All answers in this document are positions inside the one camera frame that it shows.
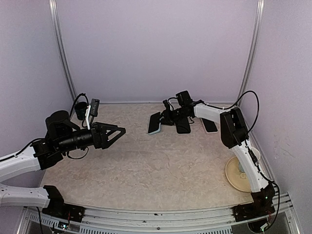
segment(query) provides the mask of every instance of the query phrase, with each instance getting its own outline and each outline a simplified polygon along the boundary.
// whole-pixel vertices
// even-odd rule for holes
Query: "metal frame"
[[[62,40],[62,34],[60,30],[60,25],[59,25],[59,15],[58,15],[58,8],[57,8],[57,1],[56,0],[49,0],[50,3],[50,11],[51,11],[51,17],[54,25],[54,30],[55,30],[55,35],[58,43],[58,51],[60,55],[60,59],[63,65],[64,73],[65,73],[65,78],[66,82],[68,85],[68,89],[70,92],[70,96],[72,100],[74,101],[77,97],[75,86],[72,80],[72,77],[69,72],[69,67],[68,67],[68,62],[66,58],[66,53],[64,49],[64,44]]]
[[[277,208],[277,196],[273,203]],[[29,221],[39,222],[39,215],[34,208],[24,208],[18,234],[24,234]],[[293,205],[288,194],[281,195],[280,212],[285,212],[292,234],[300,234]],[[82,223],[71,222],[69,233],[77,234],[228,234],[232,226],[247,223],[235,222],[232,206],[197,209],[188,211],[129,211],[87,207]],[[53,224],[67,222],[58,218],[42,215],[42,224],[52,228]]]
[[[258,0],[257,12],[256,12],[254,28],[253,28],[252,44],[250,46],[247,65],[246,65],[245,72],[244,72],[244,78],[240,86],[237,99],[246,91],[247,84],[250,78],[250,72],[253,66],[253,62],[254,62],[254,55],[255,55],[255,51],[257,47],[260,26],[262,22],[263,8],[264,8],[264,0]],[[238,102],[238,106],[241,105],[242,100],[243,98]]]

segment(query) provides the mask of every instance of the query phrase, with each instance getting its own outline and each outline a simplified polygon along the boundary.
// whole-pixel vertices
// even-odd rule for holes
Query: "black bracket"
[[[50,202],[47,208],[42,209],[42,213],[68,221],[82,222],[84,207],[64,203],[62,195],[55,186],[45,185],[43,188],[48,192]]]
[[[272,199],[275,195],[274,187],[271,183],[258,193],[251,193],[253,203],[237,205],[233,207],[236,222],[273,214],[275,208]]]
[[[220,128],[222,143],[229,149],[248,139],[244,117],[238,107],[220,114]]]
[[[50,168],[63,160],[62,153],[56,151],[53,145],[45,139],[36,141],[31,146],[35,150],[34,157],[38,158],[41,170]]]

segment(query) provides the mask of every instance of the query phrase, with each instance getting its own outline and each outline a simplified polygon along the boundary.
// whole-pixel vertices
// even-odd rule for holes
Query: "round base plate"
[[[242,173],[238,169],[238,158],[232,157],[225,166],[225,175],[229,183],[237,190],[245,193],[250,193],[250,183],[246,173]]]

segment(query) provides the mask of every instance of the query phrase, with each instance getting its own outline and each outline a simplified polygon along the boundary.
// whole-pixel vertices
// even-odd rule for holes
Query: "cable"
[[[249,129],[249,130],[247,131],[247,133],[246,133],[246,135],[248,135],[248,133],[250,133],[250,131],[254,128],[255,123],[257,122],[258,116],[259,116],[260,104],[259,104],[258,95],[255,93],[255,91],[253,91],[253,90],[248,90],[248,91],[244,92],[244,93],[237,99],[237,101],[236,101],[232,106],[230,106],[230,107],[221,108],[221,107],[209,105],[209,104],[207,104],[207,103],[205,103],[205,102],[203,102],[203,104],[206,105],[206,106],[210,106],[210,107],[219,109],[219,110],[229,110],[229,109],[233,108],[234,106],[236,106],[236,105],[238,104],[238,102],[243,98],[243,96],[246,95],[247,93],[253,93],[254,96],[255,96],[255,98],[256,98],[256,100],[257,100],[257,114],[256,114],[256,116],[255,116],[255,118],[254,118],[254,121],[253,121],[252,126],[250,127],[250,129]]]
[[[170,101],[171,99],[176,99],[176,100],[177,100],[177,98],[176,98],[176,97],[171,97],[171,98],[169,98],[169,99],[168,99],[168,101]]]
[[[40,214],[40,210],[39,207],[36,207],[38,210],[38,214],[39,214],[39,223],[40,223],[40,230],[41,230],[41,234],[43,234],[43,229],[42,229],[42,221],[41,221],[41,214]]]
[[[91,121],[90,121],[90,124],[93,123],[93,120],[94,120],[94,116],[91,117]]]
[[[50,226],[49,226],[49,229],[50,229],[51,233],[54,234],[54,223],[52,225],[52,228],[50,228]]]
[[[268,178],[265,177],[265,175],[260,171],[259,166],[257,166],[257,168],[258,168],[259,173],[262,175],[262,177],[263,177],[266,181],[268,181],[269,183],[274,184],[274,185],[277,187],[277,192],[278,192],[278,204],[277,204],[276,215],[275,215],[275,217],[274,217],[274,219],[273,219],[273,222],[272,222],[272,223],[269,225],[269,227],[265,230],[265,231],[267,231],[267,230],[270,229],[271,226],[275,223],[276,218],[277,218],[277,215],[278,215],[278,212],[279,212],[279,205],[280,205],[280,199],[281,199],[281,198],[280,198],[280,189],[279,189],[279,186],[278,186],[274,181],[271,181],[271,180],[269,180]]]
[[[67,152],[67,156],[70,158],[70,159],[75,159],[75,160],[77,160],[77,159],[83,159],[84,157],[86,157],[86,155],[89,153],[89,147],[87,147],[87,152],[85,153],[85,155],[84,156],[82,156],[82,157],[71,157],[71,156],[69,156],[69,152]]]
[[[174,106],[169,102],[171,99],[177,99],[176,97],[171,97],[171,98],[169,98],[167,101],[168,101],[168,103],[169,103],[169,105],[172,107],[172,110],[174,110],[175,108],[174,108]]]
[[[84,126],[84,125],[83,125],[83,124],[84,124],[84,121],[85,121],[85,119],[82,121],[81,125],[82,125],[83,128],[86,128],[86,127],[88,127],[88,126]]]
[[[86,98],[87,105],[89,105],[89,100],[88,100],[88,97],[86,96],[86,94],[84,94],[84,93],[79,94],[79,95],[76,97],[76,99],[74,100],[74,103],[73,103],[73,105],[72,105],[72,109],[70,110],[69,118],[71,118],[71,116],[72,116],[72,114],[73,114],[73,110],[74,110],[75,104],[76,104],[76,102],[78,101],[79,97],[81,97],[81,96],[84,96],[84,97]]]
[[[68,213],[68,219],[67,219],[67,221],[68,221],[68,227],[69,227],[69,224],[70,224],[69,218],[70,218],[70,212]]]
[[[190,117],[190,121],[192,121],[192,122],[190,122],[189,124],[195,123],[195,121],[192,119],[192,117]]]
[[[272,213],[269,211],[269,222],[272,220]]]
[[[18,151],[15,155],[11,155],[7,158],[4,158],[4,159],[0,159],[0,162],[3,162],[3,161],[6,161],[6,160],[9,160],[13,157],[16,157],[17,155],[20,155],[30,144],[34,143],[35,141],[37,140],[44,140],[44,138],[36,138],[36,139],[33,139],[32,141],[30,141],[24,148],[22,148],[20,151]]]
[[[87,128],[87,127],[88,127],[88,126],[84,126],[84,125],[83,125],[84,122],[85,122],[85,120],[86,120],[86,119],[84,119],[84,120],[82,121],[82,123],[81,123],[81,125],[82,125],[83,128]],[[93,120],[94,120],[94,116],[91,117],[91,121],[90,121],[90,123],[89,123],[90,125],[93,123]]]

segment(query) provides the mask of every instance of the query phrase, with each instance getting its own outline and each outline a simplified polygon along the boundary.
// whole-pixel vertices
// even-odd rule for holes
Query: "enclosure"
[[[263,172],[280,188],[265,233],[310,233],[311,10],[311,1],[290,0],[1,0],[1,156],[44,137],[45,119],[70,112],[80,93],[100,100],[96,122],[126,129],[108,149],[64,155],[3,184],[53,185],[83,206],[68,233],[252,233],[247,223],[259,217],[233,216],[253,198],[228,180],[235,154],[219,124],[214,134],[199,117],[189,134],[147,131],[162,101],[181,91],[224,109],[253,90],[258,119],[251,93],[237,106]],[[81,126],[75,114],[71,121]],[[0,207],[1,234],[40,233],[40,222],[44,233],[60,232],[66,219]]]

